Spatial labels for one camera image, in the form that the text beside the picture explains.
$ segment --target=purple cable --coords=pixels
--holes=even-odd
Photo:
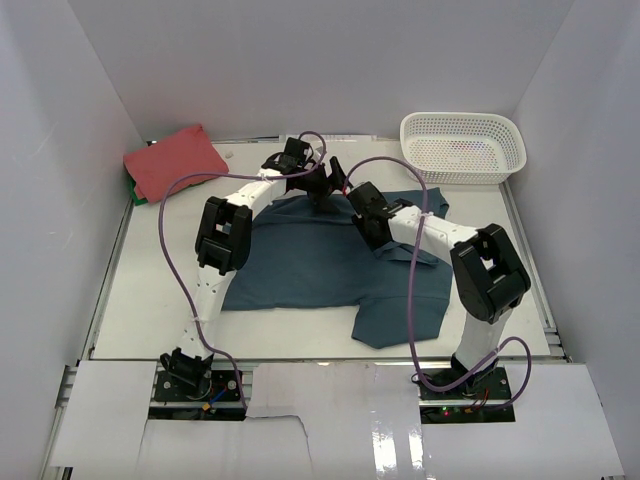
[[[246,410],[247,409],[247,401],[245,399],[244,396],[244,388],[242,387],[242,378],[240,377],[240,371],[238,370],[238,365],[236,364],[236,361],[234,360],[234,358],[228,354],[227,352],[223,351],[223,350],[219,350],[217,348],[212,347],[211,345],[209,345],[209,343],[207,342],[207,339],[204,336],[204,332],[202,331],[202,325],[200,324],[200,320],[198,317],[198,309],[196,308],[196,304],[193,300],[193,297],[191,296],[191,293],[189,292],[189,289],[187,288],[187,286],[185,285],[184,281],[182,280],[182,277],[180,276],[180,273],[178,272],[178,269],[176,268],[175,264],[173,263],[173,260],[171,259],[171,256],[169,255],[169,250],[167,249],[167,243],[165,241],[164,238],[164,209],[165,209],[165,205],[167,203],[167,198],[169,198],[169,195],[171,194],[171,191],[176,187],[176,185],[184,180],[187,180],[189,178],[193,178],[193,177],[199,177],[201,175],[215,175],[218,177],[228,177],[228,178],[237,178],[240,180],[287,180],[289,178],[297,178],[297,177],[302,177],[304,175],[308,175],[309,173],[313,172],[314,170],[318,169],[320,167],[320,165],[322,164],[322,162],[324,161],[324,157],[326,155],[327,152],[327,144],[324,140],[324,138],[316,133],[316,132],[303,132],[300,135],[300,138],[302,138],[303,135],[315,135],[316,137],[318,137],[320,139],[320,141],[322,142],[322,154],[320,155],[320,159],[318,160],[318,162],[309,170],[306,170],[304,172],[299,172],[299,173],[292,173],[290,175],[278,175],[278,176],[269,176],[269,177],[258,177],[255,175],[238,175],[235,173],[224,173],[224,172],[198,172],[198,173],[190,173],[189,175],[185,175],[183,177],[178,178],[175,182],[173,182],[171,184],[171,186],[169,188],[167,188],[167,191],[165,192],[164,196],[162,197],[162,201],[160,202],[160,209],[158,211],[158,236],[160,239],[160,249],[162,250],[162,254],[164,255],[164,259],[167,262],[167,265],[169,265],[169,269],[171,270],[171,273],[173,273],[173,276],[175,277],[176,281],[178,282],[178,285],[180,285],[180,288],[182,289],[185,297],[187,298],[187,302],[189,302],[189,308],[191,309],[191,314],[193,315],[194,321],[196,322],[196,329],[198,331],[198,337],[200,339],[200,341],[202,342],[202,345],[204,345],[204,347],[209,350],[212,353],[217,353],[219,355],[222,355],[223,357],[226,357],[229,362],[231,362],[231,365],[233,366],[233,371],[235,373],[236,376],[236,383],[238,384],[238,392],[240,393],[240,403],[242,403],[242,407]]]
[[[424,180],[420,176],[419,172],[415,168],[413,168],[413,166],[409,165],[407,162],[404,162],[402,160],[398,160],[397,158],[385,157],[385,156],[372,157],[372,158],[367,158],[366,160],[362,160],[361,162],[356,163],[351,168],[351,170],[349,170],[349,173],[347,174],[347,178],[346,178],[345,183],[344,183],[343,191],[346,191],[346,188],[347,188],[347,185],[348,185],[348,182],[349,182],[349,177],[351,176],[351,174],[353,173],[354,170],[356,170],[357,168],[361,167],[362,165],[364,165],[366,163],[377,161],[377,160],[387,160],[387,161],[391,161],[391,162],[400,164],[400,165],[406,167],[408,170],[411,171],[411,173],[413,173],[415,175],[416,179],[420,183],[420,186],[422,187],[422,207],[421,207],[421,210],[422,210],[422,213],[427,213],[427,208],[428,208],[428,204],[427,204],[427,185],[425,184]],[[529,378],[531,377],[531,368],[532,368],[532,363],[533,363],[533,359],[531,357],[531,350],[529,350],[529,346],[520,337],[508,337],[508,338],[506,338],[500,344],[500,346],[498,348],[496,348],[495,350],[493,350],[492,352],[487,354],[482,360],[480,360],[476,365],[474,365],[471,368],[471,370],[469,370],[462,377],[457,379],[455,382],[450,383],[449,385],[438,386],[438,385],[434,385],[434,384],[430,383],[429,380],[427,380],[427,377],[422,373],[422,370],[420,369],[420,359],[418,358],[418,353],[416,351],[415,332],[414,332],[414,328],[413,328],[413,284],[414,284],[414,278],[415,278],[415,273],[416,273],[416,264],[417,264],[417,261],[418,261],[418,254],[420,252],[420,240],[422,239],[422,229],[424,227],[424,221],[425,221],[425,217],[421,216],[420,220],[418,222],[418,232],[416,234],[416,242],[415,242],[415,246],[413,248],[413,254],[411,255],[411,263],[410,263],[410,266],[409,266],[409,287],[408,287],[408,291],[407,291],[407,331],[408,331],[408,337],[409,337],[409,349],[411,350],[411,359],[413,360],[413,365],[414,365],[414,367],[416,369],[416,375],[418,376],[418,378],[420,379],[422,384],[426,388],[428,388],[429,390],[431,390],[433,392],[438,392],[438,393],[448,392],[449,390],[452,390],[452,389],[460,386],[462,383],[466,382],[473,374],[475,374],[477,371],[479,371],[487,361],[489,361],[493,357],[495,357],[498,354],[498,352],[500,352],[507,344],[509,344],[510,342],[513,342],[513,341],[519,342],[524,347],[524,350],[525,350],[526,355],[527,355],[527,373],[525,375],[524,382],[522,383],[522,386],[520,387],[520,390],[518,390],[518,392],[515,395],[513,395],[511,400],[509,400],[508,402],[505,402],[502,405],[499,405],[497,407],[492,407],[492,408],[498,408],[499,409],[499,408],[508,407],[508,406],[512,405],[518,398],[520,398],[520,396],[524,392],[525,388],[527,387],[527,384],[529,383]]]

